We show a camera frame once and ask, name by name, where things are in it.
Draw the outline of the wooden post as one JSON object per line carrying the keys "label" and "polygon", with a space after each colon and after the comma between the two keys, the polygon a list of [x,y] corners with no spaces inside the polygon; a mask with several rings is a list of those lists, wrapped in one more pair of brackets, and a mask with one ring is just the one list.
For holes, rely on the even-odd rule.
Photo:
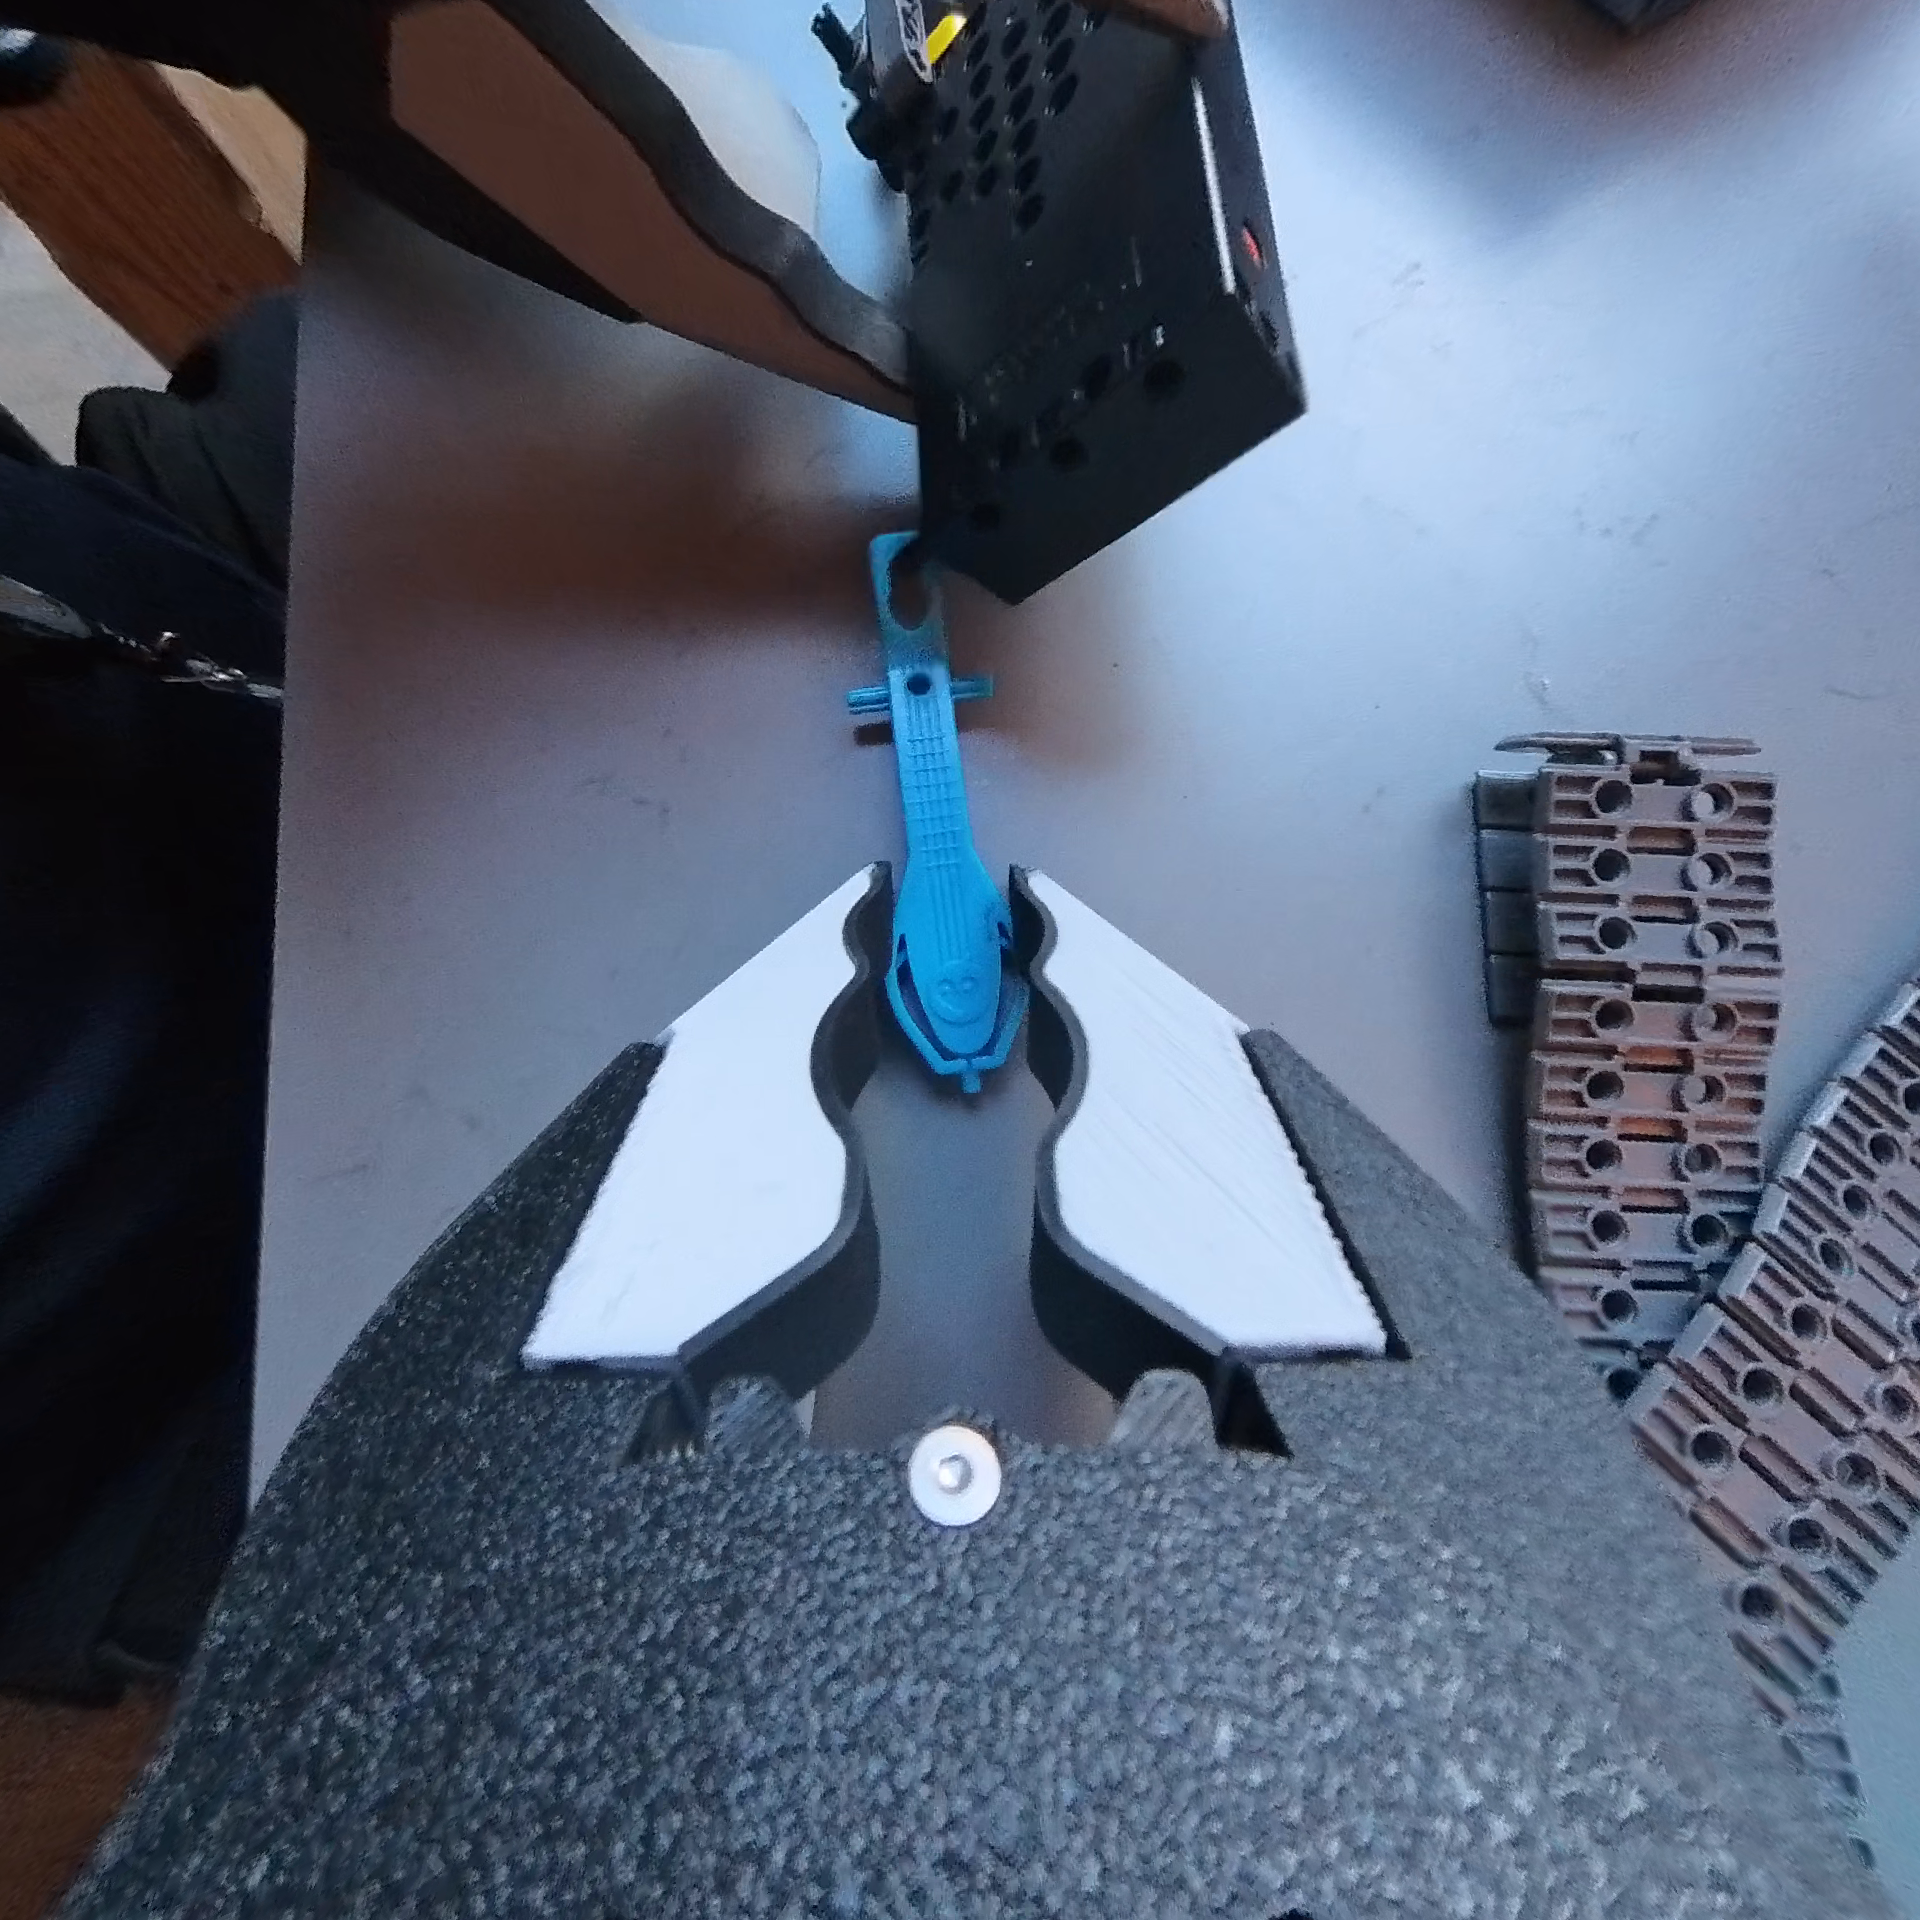
{"label": "wooden post", "polygon": [[3,116],[3,198],[166,367],[299,284],[309,147],[262,89],[87,44]]}

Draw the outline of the black perforated brick box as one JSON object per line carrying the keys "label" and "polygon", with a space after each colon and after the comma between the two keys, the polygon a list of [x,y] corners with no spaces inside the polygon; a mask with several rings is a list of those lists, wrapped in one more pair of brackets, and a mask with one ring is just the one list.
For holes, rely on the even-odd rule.
{"label": "black perforated brick box", "polygon": [[906,205],[923,561],[1016,605],[1309,405],[1236,26],[812,18]]}

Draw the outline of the grey desk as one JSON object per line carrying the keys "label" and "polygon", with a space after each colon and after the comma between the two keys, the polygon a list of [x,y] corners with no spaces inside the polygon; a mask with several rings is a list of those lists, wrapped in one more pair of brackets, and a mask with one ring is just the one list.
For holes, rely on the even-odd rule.
{"label": "grey desk", "polygon": [[[1777,1112],[1916,932],[1916,4],[1252,4],[1309,416],[1023,607],[987,851],[1275,1026],[1505,1242],[1521,1044],[1482,1009],[1472,761],[1536,722],[1746,729],[1785,789]],[[625,1044],[869,857],[895,774],[838,716],[901,427],[625,327],[315,186],[301,336],[254,1455]],[[1883,1908],[1731,1653],[1734,1778],[1550,1697],[1585,1607],[1662,1671],[1698,1553],[1502,1268],[1499,1571],[1416,1418],[1383,1494],[1170,1459],[1026,1299],[1048,1103],[880,1044],[877,1329],[833,1446],[623,1461],[645,1388],[385,1385],[348,1507],[433,1491],[301,1916],[1842,1916]]]}

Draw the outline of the blue brick separator tool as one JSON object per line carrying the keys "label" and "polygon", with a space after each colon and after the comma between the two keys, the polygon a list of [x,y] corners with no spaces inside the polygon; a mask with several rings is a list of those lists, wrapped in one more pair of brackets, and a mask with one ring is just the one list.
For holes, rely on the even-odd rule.
{"label": "blue brick separator tool", "polygon": [[1007,894],[972,831],[954,710],[994,693],[992,675],[950,672],[944,585],[925,568],[925,611],[903,614],[896,566],[912,533],[870,541],[869,563],[885,669],[846,693],[860,722],[887,722],[904,825],[885,991],[903,1034],[932,1073],[978,1094],[1013,1051],[1029,1007]]}

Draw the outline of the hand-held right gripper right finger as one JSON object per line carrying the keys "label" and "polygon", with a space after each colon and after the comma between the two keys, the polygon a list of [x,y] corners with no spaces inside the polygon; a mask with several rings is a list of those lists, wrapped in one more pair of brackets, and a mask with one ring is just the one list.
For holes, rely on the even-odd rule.
{"label": "hand-held right gripper right finger", "polygon": [[1390,1354],[1358,1258],[1250,1049],[1255,1029],[1054,875],[1016,868],[1025,1064],[1050,1117],[1029,1294],[1116,1402],[1114,1442],[1285,1455],[1260,1370]]}

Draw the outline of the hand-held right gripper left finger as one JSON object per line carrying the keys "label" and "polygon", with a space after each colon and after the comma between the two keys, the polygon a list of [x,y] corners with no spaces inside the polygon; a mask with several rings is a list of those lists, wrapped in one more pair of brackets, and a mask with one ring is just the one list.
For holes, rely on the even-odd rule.
{"label": "hand-held right gripper left finger", "polygon": [[855,871],[643,1049],[649,1075],[520,1349],[535,1373],[726,1379],[792,1402],[872,1329],[880,1236],[855,1105],[880,1060],[887,862]]}

